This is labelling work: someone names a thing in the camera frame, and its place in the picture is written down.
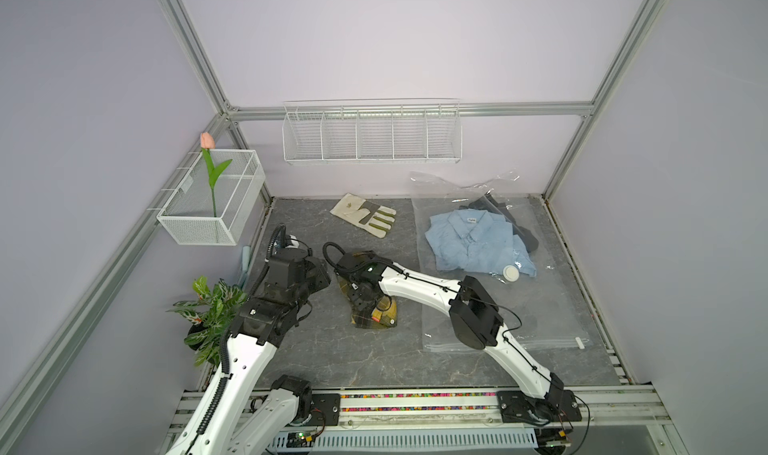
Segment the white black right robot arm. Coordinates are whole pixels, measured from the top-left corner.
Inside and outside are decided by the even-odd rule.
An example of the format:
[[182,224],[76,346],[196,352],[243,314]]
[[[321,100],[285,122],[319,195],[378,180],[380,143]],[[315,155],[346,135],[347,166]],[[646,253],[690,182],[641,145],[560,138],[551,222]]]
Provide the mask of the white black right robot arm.
[[446,315],[460,342],[489,355],[517,383],[516,390],[498,396],[504,422],[543,427],[582,420],[574,392],[515,340],[501,306],[477,278],[437,278],[373,251],[346,252],[329,264],[354,296],[400,297]]

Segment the clear plastic vacuum bag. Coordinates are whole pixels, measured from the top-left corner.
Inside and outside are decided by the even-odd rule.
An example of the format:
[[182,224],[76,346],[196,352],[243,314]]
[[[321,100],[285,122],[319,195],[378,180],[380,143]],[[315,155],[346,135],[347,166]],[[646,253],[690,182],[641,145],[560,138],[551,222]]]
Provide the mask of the clear plastic vacuum bag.
[[[451,279],[477,278],[494,301],[515,338],[529,351],[579,349],[590,344],[586,324],[577,313],[578,287],[565,258],[555,229],[541,198],[517,190],[514,172],[486,182],[458,186],[422,172],[410,175],[410,197],[415,214],[417,250],[422,272]],[[459,209],[478,209],[503,215],[513,224],[537,269],[535,277],[520,274],[515,282],[502,274],[464,270],[439,271],[425,232],[433,215]]]

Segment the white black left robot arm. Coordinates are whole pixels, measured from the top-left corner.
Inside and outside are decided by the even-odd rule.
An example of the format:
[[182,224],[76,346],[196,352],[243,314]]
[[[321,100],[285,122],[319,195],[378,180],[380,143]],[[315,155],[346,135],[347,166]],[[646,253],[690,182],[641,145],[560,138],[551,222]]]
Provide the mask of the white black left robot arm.
[[252,290],[220,338],[214,380],[169,453],[264,454],[285,426],[309,417],[309,382],[284,375],[250,418],[240,420],[288,331],[310,314],[310,296],[329,284],[324,261],[278,225]]

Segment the light blue shirt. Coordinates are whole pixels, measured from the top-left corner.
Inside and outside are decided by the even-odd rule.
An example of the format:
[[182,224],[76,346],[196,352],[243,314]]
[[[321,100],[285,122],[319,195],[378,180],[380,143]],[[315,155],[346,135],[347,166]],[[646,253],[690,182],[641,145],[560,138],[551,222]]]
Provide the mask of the light blue shirt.
[[502,274],[512,266],[520,274],[537,275],[525,242],[503,215],[459,209],[433,215],[429,223],[425,238],[439,271]]

